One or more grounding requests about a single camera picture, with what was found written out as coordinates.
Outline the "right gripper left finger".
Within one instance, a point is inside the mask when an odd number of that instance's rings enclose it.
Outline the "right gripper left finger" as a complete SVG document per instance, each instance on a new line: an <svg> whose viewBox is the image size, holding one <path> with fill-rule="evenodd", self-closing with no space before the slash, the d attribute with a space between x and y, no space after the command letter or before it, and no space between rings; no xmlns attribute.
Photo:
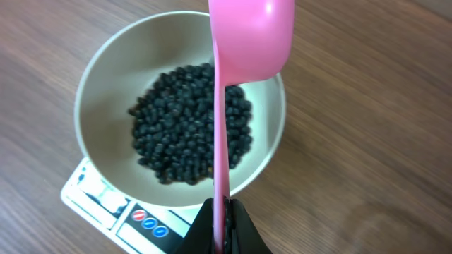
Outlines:
<svg viewBox="0 0 452 254"><path fill-rule="evenodd" d="M203 203L189 230L174 254L214 254L213 199Z"/></svg>

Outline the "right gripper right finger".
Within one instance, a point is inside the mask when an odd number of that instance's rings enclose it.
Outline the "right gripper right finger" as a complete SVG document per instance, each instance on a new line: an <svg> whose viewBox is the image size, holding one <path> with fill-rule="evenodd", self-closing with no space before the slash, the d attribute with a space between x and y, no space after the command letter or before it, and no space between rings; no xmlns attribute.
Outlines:
<svg viewBox="0 0 452 254"><path fill-rule="evenodd" d="M243 204L225 198L224 205L224 254L272 254Z"/></svg>

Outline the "pink plastic measuring scoop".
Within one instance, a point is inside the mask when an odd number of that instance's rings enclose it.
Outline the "pink plastic measuring scoop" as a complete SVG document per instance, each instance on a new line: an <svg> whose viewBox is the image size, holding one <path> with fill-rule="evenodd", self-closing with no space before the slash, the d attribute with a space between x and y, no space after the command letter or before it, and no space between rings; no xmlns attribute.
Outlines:
<svg viewBox="0 0 452 254"><path fill-rule="evenodd" d="M213 243L226 251L226 209L230 180L225 118L228 85L275 76L292 45L295 3L275 0L209 0L215 64Z"/></svg>

